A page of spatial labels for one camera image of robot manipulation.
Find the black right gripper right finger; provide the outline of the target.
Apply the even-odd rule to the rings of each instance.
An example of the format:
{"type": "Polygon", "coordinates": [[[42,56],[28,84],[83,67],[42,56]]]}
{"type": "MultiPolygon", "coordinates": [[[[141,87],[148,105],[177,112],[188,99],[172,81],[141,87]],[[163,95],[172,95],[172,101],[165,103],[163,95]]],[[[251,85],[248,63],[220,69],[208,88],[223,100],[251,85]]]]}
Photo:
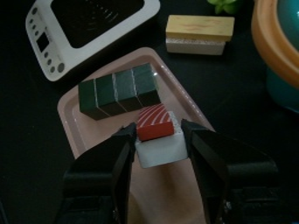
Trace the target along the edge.
{"type": "Polygon", "coordinates": [[[195,122],[181,130],[207,224],[281,224],[272,158],[195,122]]]}

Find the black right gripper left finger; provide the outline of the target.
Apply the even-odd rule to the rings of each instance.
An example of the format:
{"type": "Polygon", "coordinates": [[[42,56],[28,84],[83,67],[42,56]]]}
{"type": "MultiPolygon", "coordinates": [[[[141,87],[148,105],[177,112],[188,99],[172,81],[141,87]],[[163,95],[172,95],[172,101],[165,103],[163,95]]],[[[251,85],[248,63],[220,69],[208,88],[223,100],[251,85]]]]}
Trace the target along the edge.
{"type": "Polygon", "coordinates": [[[129,123],[73,161],[53,224],[127,224],[136,125],[129,123]]]}

